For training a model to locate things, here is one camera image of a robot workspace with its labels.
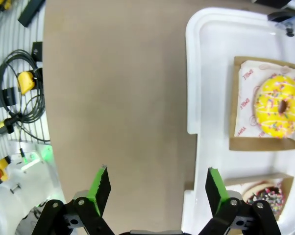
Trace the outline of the yellow plastic connector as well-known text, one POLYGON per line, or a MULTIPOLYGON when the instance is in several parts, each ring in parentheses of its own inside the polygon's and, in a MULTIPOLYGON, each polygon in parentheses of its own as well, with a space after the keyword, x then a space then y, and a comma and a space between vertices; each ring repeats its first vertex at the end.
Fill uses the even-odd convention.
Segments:
POLYGON ((35 87, 34 76, 30 71, 23 71, 17 76, 20 93, 25 95, 35 87))

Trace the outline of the chocolate donut with sprinkles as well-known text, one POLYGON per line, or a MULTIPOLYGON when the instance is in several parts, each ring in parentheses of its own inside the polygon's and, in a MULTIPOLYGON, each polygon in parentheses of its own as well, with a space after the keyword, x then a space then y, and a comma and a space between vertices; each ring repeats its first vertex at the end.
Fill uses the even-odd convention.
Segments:
POLYGON ((285 204, 285 196, 282 189, 272 182, 261 182, 250 187, 244 194, 243 200, 252 205, 255 201, 265 200, 278 220, 285 204))

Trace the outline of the white plastic display tray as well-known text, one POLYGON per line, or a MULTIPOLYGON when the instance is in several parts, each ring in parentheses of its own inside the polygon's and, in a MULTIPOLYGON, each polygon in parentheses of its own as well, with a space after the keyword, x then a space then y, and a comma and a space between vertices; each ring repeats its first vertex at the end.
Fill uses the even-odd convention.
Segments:
POLYGON ((274 170, 294 177, 278 225, 295 235, 295 150, 229 150, 232 72, 235 56, 276 59, 295 64, 295 35, 288 37, 266 15, 205 8, 186 27, 187 131, 197 136, 194 189, 184 195, 183 231, 198 234, 211 218, 205 181, 209 167, 223 178, 266 174, 274 170))

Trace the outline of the yellow red emergency stop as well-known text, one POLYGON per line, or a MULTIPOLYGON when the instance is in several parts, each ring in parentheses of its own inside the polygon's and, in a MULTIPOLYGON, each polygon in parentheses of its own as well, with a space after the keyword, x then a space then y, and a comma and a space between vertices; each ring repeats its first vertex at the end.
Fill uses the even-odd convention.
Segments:
POLYGON ((6 156, 0 159, 0 181, 2 182, 8 180, 8 173, 6 169, 10 163, 11 163, 11 159, 9 156, 6 156))

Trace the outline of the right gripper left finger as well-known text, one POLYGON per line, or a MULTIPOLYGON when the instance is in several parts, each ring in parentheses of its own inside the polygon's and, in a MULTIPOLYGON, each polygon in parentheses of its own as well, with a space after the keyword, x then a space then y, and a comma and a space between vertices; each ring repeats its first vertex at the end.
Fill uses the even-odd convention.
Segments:
POLYGON ((32 235, 71 235, 83 228, 87 235, 115 235, 103 219, 111 191, 107 166, 97 172, 89 190, 68 203, 46 202, 32 235))

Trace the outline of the brown cardboard donut tray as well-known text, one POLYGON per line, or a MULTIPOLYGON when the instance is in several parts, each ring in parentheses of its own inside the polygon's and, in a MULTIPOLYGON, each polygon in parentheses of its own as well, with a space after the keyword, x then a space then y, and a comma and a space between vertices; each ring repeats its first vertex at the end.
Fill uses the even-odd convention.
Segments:
POLYGON ((295 66, 295 64, 284 61, 258 57, 236 56, 234 58, 229 125, 229 149, 234 151, 280 151, 295 149, 295 140, 290 138, 277 139, 234 136, 238 104, 238 76, 236 75, 236 72, 238 72, 240 64, 246 60, 278 62, 280 65, 286 64, 295 66))
POLYGON ((293 185, 293 181, 293 176, 278 172, 267 175, 225 179, 224 184, 227 190, 237 191, 241 194, 241 196, 243 196, 243 194, 254 185, 257 185, 261 182, 272 182, 282 189, 285 196, 285 207, 293 185))

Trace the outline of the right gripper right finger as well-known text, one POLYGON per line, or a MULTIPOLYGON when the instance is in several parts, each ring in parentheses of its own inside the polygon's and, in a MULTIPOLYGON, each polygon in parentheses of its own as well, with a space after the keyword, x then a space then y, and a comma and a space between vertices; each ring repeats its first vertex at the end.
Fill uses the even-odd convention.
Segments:
POLYGON ((230 197, 218 169, 208 168, 205 190, 212 218, 198 235, 228 235, 232 229, 243 235, 281 235, 270 204, 230 197))

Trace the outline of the yellow sprinkled donut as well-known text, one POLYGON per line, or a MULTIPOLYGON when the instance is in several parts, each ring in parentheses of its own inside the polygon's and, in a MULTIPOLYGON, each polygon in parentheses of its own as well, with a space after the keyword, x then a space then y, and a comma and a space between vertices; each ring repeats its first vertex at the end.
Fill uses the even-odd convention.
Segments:
POLYGON ((295 80, 277 75, 267 79, 254 98, 257 124, 273 138, 287 138, 295 132, 295 80))

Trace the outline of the metal cover hinge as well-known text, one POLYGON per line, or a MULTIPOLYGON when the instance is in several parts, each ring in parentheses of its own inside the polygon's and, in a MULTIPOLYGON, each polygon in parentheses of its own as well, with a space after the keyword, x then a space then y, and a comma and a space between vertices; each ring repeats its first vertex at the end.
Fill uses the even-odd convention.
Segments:
MULTIPOLYGON (((295 0, 279 0, 281 9, 289 8, 295 11, 295 0)), ((285 31, 288 37, 295 35, 295 12, 280 11, 267 16, 269 22, 276 23, 275 27, 285 31)))

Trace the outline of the black rectangular bracket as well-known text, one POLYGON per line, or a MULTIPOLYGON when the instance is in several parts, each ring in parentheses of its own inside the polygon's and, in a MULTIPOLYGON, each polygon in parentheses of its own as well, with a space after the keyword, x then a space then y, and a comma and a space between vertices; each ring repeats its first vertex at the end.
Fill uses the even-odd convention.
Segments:
POLYGON ((36 62, 43 61, 43 42, 33 42, 31 56, 36 62))
POLYGON ((28 27, 32 22, 35 15, 40 11, 41 7, 46 0, 29 0, 25 9, 22 11, 18 18, 18 22, 23 27, 28 27))
POLYGON ((16 105, 16 92, 15 88, 7 88, 2 91, 2 98, 0 96, 0 108, 4 106, 13 106, 16 105))

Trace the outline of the white printed paper liner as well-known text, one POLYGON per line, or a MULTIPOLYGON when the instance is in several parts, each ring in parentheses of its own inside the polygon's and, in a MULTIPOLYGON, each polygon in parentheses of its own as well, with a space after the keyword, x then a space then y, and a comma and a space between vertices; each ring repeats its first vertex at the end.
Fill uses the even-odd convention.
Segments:
MULTIPOLYGON (((235 137, 273 138, 263 132, 254 115, 254 98, 260 86, 269 78, 285 75, 295 80, 295 66, 278 62, 246 60, 238 72, 238 104, 235 137)), ((295 140, 295 132, 287 137, 295 140)))

